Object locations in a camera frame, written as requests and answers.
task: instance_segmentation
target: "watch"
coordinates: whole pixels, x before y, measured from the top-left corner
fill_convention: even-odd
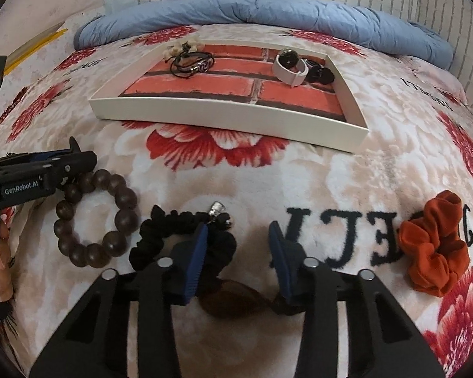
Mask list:
[[[293,67],[296,67],[297,72],[290,70]],[[275,57],[272,71],[278,79],[293,88],[303,83],[308,74],[309,68],[305,60],[298,57],[296,51],[283,49],[279,51]]]

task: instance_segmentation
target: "floral blanket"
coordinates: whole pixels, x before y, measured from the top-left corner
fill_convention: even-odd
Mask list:
[[[473,115],[457,81],[414,64],[313,32],[260,25],[183,26],[72,53],[48,45],[5,78],[0,94],[0,157],[8,152],[64,149],[73,135],[98,155],[97,168],[124,175],[139,195],[142,219],[154,204],[164,210],[208,209],[222,202],[232,215],[238,248],[223,276],[265,296],[277,292],[270,269],[267,226],[278,220],[288,238],[333,269],[372,268],[401,303],[452,376],[473,351]],[[328,54],[360,104],[370,133],[356,154],[284,139],[163,123],[103,121],[88,98],[156,44],[198,33],[204,38],[273,42]],[[409,260],[397,247],[403,220],[449,189],[463,201],[460,237],[470,266],[443,298],[414,291]],[[52,226],[61,194],[9,209],[15,251],[14,319],[6,329],[18,364],[28,372],[51,334],[101,270],[74,267],[57,248]],[[115,210],[106,193],[78,205],[75,231],[87,243],[112,230]],[[139,240],[134,234],[131,246]],[[131,272],[127,255],[110,267]],[[131,338],[136,333],[136,314]],[[210,318],[194,300],[175,308],[174,328],[183,376],[290,378],[301,338],[301,315],[263,312],[237,321]],[[347,334],[346,320],[341,332]],[[339,376],[347,375],[347,342]],[[130,377],[136,349],[130,346]]]

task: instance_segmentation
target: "yellow edge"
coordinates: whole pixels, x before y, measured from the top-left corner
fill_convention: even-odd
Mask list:
[[[40,50],[43,46],[49,44],[51,41],[56,40],[65,32],[67,32],[68,29],[63,29],[58,32],[55,32],[52,35],[47,36],[46,38],[40,40],[37,45],[35,45],[33,48],[31,48],[28,52],[25,52],[21,57],[19,57],[17,60],[15,60],[11,65],[7,67],[7,69],[4,71],[4,75],[9,74],[14,68],[16,68],[19,64],[21,64],[25,59],[27,59],[29,56]]]

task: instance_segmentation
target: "brown hair tie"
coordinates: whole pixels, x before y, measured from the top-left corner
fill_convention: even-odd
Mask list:
[[[443,297],[467,270],[468,246],[458,236],[462,215],[459,196],[444,190],[426,203],[422,217],[401,224],[400,247],[412,259],[415,290]]]
[[[114,196],[115,204],[120,209],[114,218],[117,230],[112,230],[103,237],[102,244],[93,243],[88,246],[80,244],[72,233],[71,220],[75,214],[76,203],[84,193],[92,193],[96,188],[107,190]],[[68,183],[63,188],[65,199],[56,205],[59,217],[54,222],[54,234],[58,237],[59,251],[70,258],[73,265],[85,267],[90,265],[101,269],[110,262],[111,257],[122,256],[128,250],[126,236],[132,234],[139,225],[137,213],[137,195],[126,186],[121,175],[111,175],[107,170],[100,169],[79,175],[76,183]]]

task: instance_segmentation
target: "orange scrunchie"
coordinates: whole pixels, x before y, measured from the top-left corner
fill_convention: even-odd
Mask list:
[[[443,297],[470,264],[468,246],[458,236],[463,215],[459,196],[444,190],[424,207],[424,217],[403,222],[401,250],[413,262],[408,269],[417,291]]]

